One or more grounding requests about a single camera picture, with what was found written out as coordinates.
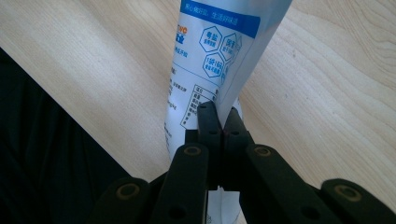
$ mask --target wood grain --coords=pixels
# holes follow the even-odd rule
[[[0,46],[150,181],[169,165],[163,121],[178,7],[0,0]],[[394,1],[295,0],[240,98],[256,142],[306,182],[349,179],[396,211]]]

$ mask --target black surface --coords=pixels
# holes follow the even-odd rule
[[[1,222],[84,223],[106,188],[126,176],[0,49]]]

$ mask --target blue hexagon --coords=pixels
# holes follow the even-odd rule
[[[237,47],[238,43],[236,42],[236,34],[227,35],[224,37],[220,53],[226,61],[229,61],[235,55]]]
[[[204,60],[203,68],[209,77],[219,77],[224,68],[224,61],[218,53],[209,54]]]
[[[206,52],[210,52],[219,48],[222,35],[216,26],[204,29],[199,43]]]

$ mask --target screw hole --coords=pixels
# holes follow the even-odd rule
[[[198,147],[186,147],[184,153],[189,156],[198,156],[201,154],[201,149]]]
[[[312,220],[318,220],[320,218],[320,213],[318,210],[311,206],[304,206],[301,208],[301,213]]]
[[[271,151],[265,147],[256,147],[256,148],[254,148],[254,152],[256,153],[257,156],[260,156],[260,157],[271,156]]]
[[[181,205],[174,205],[169,209],[169,217],[174,220],[179,220],[187,215],[186,209]]]
[[[352,203],[356,203],[361,200],[361,194],[347,185],[337,185],[334,187],[334,190],[337,194],[343,196],[345,199]]]
[[[116,191],[116,195],[120,200],[126,201],[139,194],[139,191],[139,186],[134,183],[128,183],[120,186]]]

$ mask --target plastic tube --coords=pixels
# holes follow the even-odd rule
[[[291,0],[182,0],[165,119],[171,159],[185,130],[197,129],[196,109],[214,101],[221,125],[262,56]],[[234,223],[237,192],[209,192],[207,223]]]

